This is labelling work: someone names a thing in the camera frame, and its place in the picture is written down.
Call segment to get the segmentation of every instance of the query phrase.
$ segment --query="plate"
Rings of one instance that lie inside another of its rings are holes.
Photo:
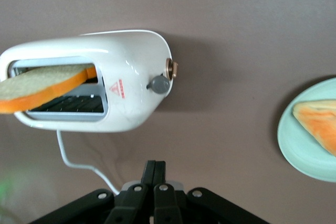
[[[336,182],[336,157],[326,151],[292,114],[301,101],[336,99],[336,78],[319,82],[299,94],[287,106],[278,126],[278,143],[286,160],[300,172]]]

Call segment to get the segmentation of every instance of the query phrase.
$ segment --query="white cable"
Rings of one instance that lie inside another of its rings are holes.
[[[96,173],[99,177],[101,177],[105,183],[110,187],[110,189],[112,190],[112,192],[115,195],[119,194],[119,191],[113,186],[113,184],[111,183],[111,181],[109,181],[109,179],[105,176],[105,174],[103,174],[101,171],[99,171],[97,168],[95,168],[92,165],[84,165],[84,164],[74,164],[72,162],[69,161],[69,159],[67,158],[67,154],[65,152],[65,148],[63,145],[63,139],[62,139],[62,134],[60,130],[56,131],[57,134],[57,140],[58,140],[58,145],[59,145],[59,149],[61,151],[61,156],[63,159],[63,162],[70,168],[76,168],[76,169],[88,169],[93,171],[94,173]]]

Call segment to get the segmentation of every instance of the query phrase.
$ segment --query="red warning triangle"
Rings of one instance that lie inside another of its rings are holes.
[[[116,81],[115,84],[113,84],[111,87],[110,87],[110,90],[115,93],[116,95],[120,96],[120,93],[119,93],[119,87],[118,87],[118,82]]]

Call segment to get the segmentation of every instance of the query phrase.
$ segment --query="bread slice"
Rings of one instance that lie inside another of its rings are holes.
[[[336,100],[297,103],[293,115],[323,148],[336,156]]]
[[[0,82],[0,113],[36,108],[96,77],[92,64],[40,67]]]

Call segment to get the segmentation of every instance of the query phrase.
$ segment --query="white toaster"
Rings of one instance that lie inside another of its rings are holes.
[[[97,78],[15,116],[47,130],[128,131],[142,124],[169,94],[177,70],[162,36],[120,30],[9,48],[0,57],[0,80],[31,68],[83,63],[94,64]]]

